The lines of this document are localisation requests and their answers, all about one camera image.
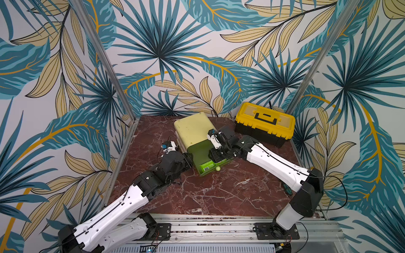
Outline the green top drawer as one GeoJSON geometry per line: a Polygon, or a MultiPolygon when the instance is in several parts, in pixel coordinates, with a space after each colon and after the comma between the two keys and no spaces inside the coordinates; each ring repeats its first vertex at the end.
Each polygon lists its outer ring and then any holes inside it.
{"type": "Polygon", "coordinates": [[[224,159],[220,162],[214,162],[210,157],[209,157],[209,151],[214,148],[212,143],[209,140],[204,140],[202,142],[199,142],[197,144],[191,145],[188,149],[187,152],[193,155],[193,162],[194,166],[196,167],[196,170],[199,174],[200,177],[203,177],[211,172],[214,171],[220,171],[221,166],[230,163],[230,160],[224,159]],[[213,168],[210,171],[204,172],[202,170],[202,165],[212,161],[215,163],[215,168],[213,168]]]}

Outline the green cookie packet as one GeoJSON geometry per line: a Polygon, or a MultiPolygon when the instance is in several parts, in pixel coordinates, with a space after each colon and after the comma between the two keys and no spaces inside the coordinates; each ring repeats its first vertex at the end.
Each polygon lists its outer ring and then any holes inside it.
{"type": "Polygon", "coordinates": [[[212,170],[212,169],[215,168],[216,166],[215,166],[215,163],[214,163],[214,162],[209,161],[209,162],[203,164],[201,167],[202,167],[202,170],[203,170],[204,172],[206,172],[206,171],[212,170]]]}

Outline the pale green drawer cabinet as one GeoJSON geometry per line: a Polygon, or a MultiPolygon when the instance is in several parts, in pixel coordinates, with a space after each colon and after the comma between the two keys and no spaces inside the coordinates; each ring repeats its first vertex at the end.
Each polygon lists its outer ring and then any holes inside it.
{"type": "Polygon", "coordinates": [[[209,130],[215,129],[208,116],[202,112],[176,120],[174,127],[182,152],[187,152],[192,145],[207,140],[209,130]]]}

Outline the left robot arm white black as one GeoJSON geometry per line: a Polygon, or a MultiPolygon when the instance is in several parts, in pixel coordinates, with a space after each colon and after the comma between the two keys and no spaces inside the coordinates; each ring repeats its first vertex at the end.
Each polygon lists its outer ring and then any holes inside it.
{"type": "Polygon", "coordinates": [[[193,155],[170,151],[134,179],[126,192],[89,220],[66,225],[58,233],[62,253],[110,253],[132,240],[155,238],[157,223],[143,213],[126,225],[128,216],[152,201],[193,167],[193,155]]]}

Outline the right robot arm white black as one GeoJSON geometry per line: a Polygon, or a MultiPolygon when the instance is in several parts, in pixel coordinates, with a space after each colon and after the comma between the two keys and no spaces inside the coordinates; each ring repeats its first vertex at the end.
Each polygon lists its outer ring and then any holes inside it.
{"type": "Polygon", "coordinates": [[[215,162],[241,158],[266,170],[295,192],[295,195],[273,219],[272,228],[284,234],[304,217],[312,217],[324,194],[322,172],[303,168],[273,153],[258,140],[223,127],[208,131],[207,139],[214,146],[208,156],[215,162]]]}

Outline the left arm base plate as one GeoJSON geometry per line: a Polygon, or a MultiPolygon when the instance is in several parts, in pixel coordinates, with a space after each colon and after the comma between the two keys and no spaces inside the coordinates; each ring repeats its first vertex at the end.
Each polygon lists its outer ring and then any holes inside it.
{"type": "Polygon", "coordinates": [[[166,241],[171,238],[171,224],[158,223],[149,228],[146,234],[138,241],[166,241]]]}

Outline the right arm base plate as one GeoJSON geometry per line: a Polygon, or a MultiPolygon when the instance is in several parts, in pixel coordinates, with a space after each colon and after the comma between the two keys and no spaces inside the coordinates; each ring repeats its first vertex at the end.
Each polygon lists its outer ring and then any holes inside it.
{"type": "Polygon", "coordinates": [[[300,239],[296,225],[293,225],[289,230],[285,230],[275,223],[255,223],[253,232],[258,240],[290,241],[300,239]]]}

